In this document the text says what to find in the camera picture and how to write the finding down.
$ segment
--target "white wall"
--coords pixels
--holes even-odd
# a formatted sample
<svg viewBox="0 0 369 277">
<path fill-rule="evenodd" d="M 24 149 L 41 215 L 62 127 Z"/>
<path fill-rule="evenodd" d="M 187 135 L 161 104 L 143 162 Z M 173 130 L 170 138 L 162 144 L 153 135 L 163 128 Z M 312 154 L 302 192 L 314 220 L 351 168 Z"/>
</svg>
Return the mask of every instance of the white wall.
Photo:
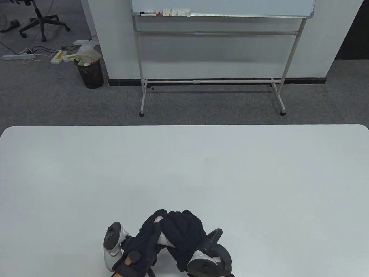
<svg viewBox="0 0 369 277">
<path fill-rule="evenodd" d="M 288 77 L 325 77 L 363 0 L 317 0 Z M 130 0 L 88 0 L 110 79 L 139 79 Z M 300 20 L 139 18 L 139 30 L 283 30 Z M 280 77 L 294 37 L 140 38 L 149 79 Z"/>
</svg>

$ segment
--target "person's foot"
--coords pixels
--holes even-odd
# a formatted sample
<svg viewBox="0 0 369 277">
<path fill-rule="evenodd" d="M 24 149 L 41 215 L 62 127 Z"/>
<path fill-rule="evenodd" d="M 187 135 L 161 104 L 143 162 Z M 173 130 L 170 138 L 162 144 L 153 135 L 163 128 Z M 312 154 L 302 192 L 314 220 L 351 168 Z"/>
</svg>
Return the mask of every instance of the person's foot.
<svg viewBox="0 0 369 277">
<path fill-rule="evenodd" d="M 18 28 L 21 24 L 19 23 L 18 20 L 14 19 L 10 22 L 10 27 L 4 30 L 0 30 L 0 33 L 6 33 L 9 32 L 10 30 L 13 30 L 15 28 Z"/>
</svg>

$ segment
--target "black cloth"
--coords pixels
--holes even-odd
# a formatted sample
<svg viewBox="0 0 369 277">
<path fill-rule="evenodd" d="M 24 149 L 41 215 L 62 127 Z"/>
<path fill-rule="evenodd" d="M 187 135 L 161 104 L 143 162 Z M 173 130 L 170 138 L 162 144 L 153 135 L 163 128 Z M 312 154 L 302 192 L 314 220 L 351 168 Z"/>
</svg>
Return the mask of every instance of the black cloth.
<svg viewBox="0 0 369 277">
<path fill-rule="evenodd" d="M 197 247 L 207 240 L 203 224 L 190 211 L 169 212 L 160 221 L 160 228 L 166 238 L 175 246 L 167 247 L 169 253 L 177 262 L 177 268 L 187 271 L 187 264 L 191 260 Z"/>
<path fill-rule="evenodd" d="M 161 227 L 154 221 L 158 216 L 165 216 L 166 213 L 166 210 L 158 210 L 144 222 L 138 234 L 124 249 L 121 259 L 113 266 L 116 273 L 123 277 L 145 277 L 163 248 L 157 244 Z M 132 264 L 128 266 L 124 264 L 127 256 L 132 260 Z"/>
</svg>

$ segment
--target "whiteboard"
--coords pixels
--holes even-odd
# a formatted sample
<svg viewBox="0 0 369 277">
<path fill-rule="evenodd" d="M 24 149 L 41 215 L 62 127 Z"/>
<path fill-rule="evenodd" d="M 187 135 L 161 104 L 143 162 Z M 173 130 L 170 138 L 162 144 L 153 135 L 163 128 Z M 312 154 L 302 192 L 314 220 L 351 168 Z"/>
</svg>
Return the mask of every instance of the whiteboard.
<svg viewBox="0 0 369 277">
<path fill-rule="evenodd" d="M 132 11 L 191 9 L 191 16 L 310 17 L 315 0 L 131 0 Z"/>
</svg>

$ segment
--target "trash can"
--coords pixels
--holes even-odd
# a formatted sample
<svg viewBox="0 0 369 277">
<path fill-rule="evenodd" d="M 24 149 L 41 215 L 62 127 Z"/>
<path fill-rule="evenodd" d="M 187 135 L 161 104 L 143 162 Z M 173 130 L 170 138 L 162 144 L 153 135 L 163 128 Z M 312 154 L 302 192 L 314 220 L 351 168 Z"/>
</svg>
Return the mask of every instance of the trash can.
<svg viewBox="0 0 369 277">
<path fill-rule="evenodd" d="M 85 86 L 89 89 L 97 89 L 104 84 L 103 72 L 101 70 L 100 60 L 92 65 L 78 65 L 77 60 L 73 61 L 77 66 Z"/>
</svg>

